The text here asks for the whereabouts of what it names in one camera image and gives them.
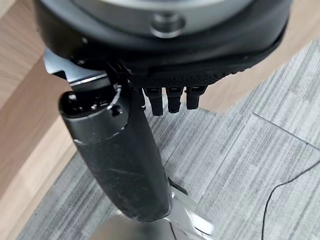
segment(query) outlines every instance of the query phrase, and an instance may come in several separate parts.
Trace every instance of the screw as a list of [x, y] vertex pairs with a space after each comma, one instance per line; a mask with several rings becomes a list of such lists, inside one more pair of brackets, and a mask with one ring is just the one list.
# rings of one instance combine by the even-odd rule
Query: screw
[[68, 98], [69, 98], [69, 100], [71, 100], [71, 101], [76, 101], [77, 100], [77, 97], [76, 97], [76, 95], [75, 94], [70, 94], [69, 96], [68, 96]]
[[84, 44], [87, 44], [87, 43], [88, 43], [88, 39], [86, 39], [85, 37], [83, 37], [83, 38], [82, 38], [82, 42], [83, 42]]
[[159, 12], [153, 16], [151, 33], [161, 39], [176, 38], [183, 33], [186, 20], [175, 12]]

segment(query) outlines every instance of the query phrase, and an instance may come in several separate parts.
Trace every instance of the striped carpet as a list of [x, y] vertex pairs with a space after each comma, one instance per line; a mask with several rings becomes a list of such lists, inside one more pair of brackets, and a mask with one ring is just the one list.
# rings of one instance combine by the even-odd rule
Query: striped carpet
[[[216, 240], [261, 239], [277, 184], [320, 160], [320, 41], [314, 41], [225, 115], [198, 109], [146, 115], [168, 175], [215, 224]], [[266, 240], [320, 240], [320, 166], [277, 189]], [[19, 240], [82, 240], [112, 214], [76, 154]]]

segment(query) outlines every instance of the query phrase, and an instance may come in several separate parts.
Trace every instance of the silver metal plate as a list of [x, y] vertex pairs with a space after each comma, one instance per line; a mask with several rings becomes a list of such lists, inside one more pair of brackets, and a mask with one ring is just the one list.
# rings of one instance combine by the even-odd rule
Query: silver metal plate
[[80, 67], [70, 60], [54, 54], [49, 48], [46, 48], [44, 51], [43, 61], [45, 69], [49, 74], [64, 72], [71, 87], [107, 77], [105, 71]]
[[[73, 0], [84, 11], [100, 21], [122, 31], [137, 35], [175, 38], [203, 31], [224, 22], [254, 0]], [[161, 14], [180, 17], [180, 22], [168, 25], [172, 31], [163, 34], [153, 27]]]
[[167, 217], [140, 223], [118, 211], [90, 240], [213, 240], [214, 226], [194, 210], [196, 204], [173, 187], [172, 198], [172, 211]]

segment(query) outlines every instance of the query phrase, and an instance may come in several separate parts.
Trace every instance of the black plastic clip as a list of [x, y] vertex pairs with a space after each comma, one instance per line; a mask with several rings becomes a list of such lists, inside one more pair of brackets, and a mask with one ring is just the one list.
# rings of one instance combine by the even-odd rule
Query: black plastic clip
[[186, 88], [186, 108], [188, 110], [197, 109], [199, 107], [200, 96], [205, 93], [208, 86], [193, 86]]
[[171, 114], [176, 114], [180, 110], [181, 95], [184, 92], [183, 87], [167, 87], [165, 89], [168, 97], [168, 110]]
[[162, 105], [162, 88], [144, 88], [145, 95], [149, 98], [154, 116], [162, 116], [164, 109]]

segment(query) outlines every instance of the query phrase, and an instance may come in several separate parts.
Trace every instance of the black cable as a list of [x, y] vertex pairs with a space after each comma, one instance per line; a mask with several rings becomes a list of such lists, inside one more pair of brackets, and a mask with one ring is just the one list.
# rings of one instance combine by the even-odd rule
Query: black cable
[[174, 237], [174, 240], [178, 240], [177, 236], [176, 236], [176, 233], [175, 233], [175, 230], [174, 230], [174, 227], [172, 226], [172, 223], [170, 223], [170, 228], [171, 228], [171, 231], [172, 231], [172, 234], [173, 234], [173, 237]]
[[311, 167], [309, 167], [308, 169], [304, 170], [303, 172], [301, 172], [300, 174], [298, 174], [297, 176], [295, 176], [294, 178], [292, 178], [291, 180], [289, 181], [286, 181], [284, 183], [281, 183], [277, 186], [274, 187], [274, 189], [272, 190], [268, 200], [266, 201], [266, 204], [265, 204], [265, 208], [264, 208], [264, 213], [263, 213], [263, 221], [262, 221], [262, 234], [261, 234], [261, 240], [264, 240], [265, 239], [265, 226], [266, 226], [266, 216], [267, 216], [267, 210], [268, 210], [268, 205], [269, 205], [269, 202], [272, 198], [272, 195], [274, 194], [274, 192], [277, 190], [277, 188], [280, 188], [284, 185], [288, 185], [290, 183], [292, 183], [293, 181], [297, 180], [298, 178], [300, 178], [302, 175], [310, 172], [312, 169], [314, 169], [315, 167], [317, 167], [318, 165], [320, 164], [320, 160], [317, 161], [315, 164], [313, 164]]

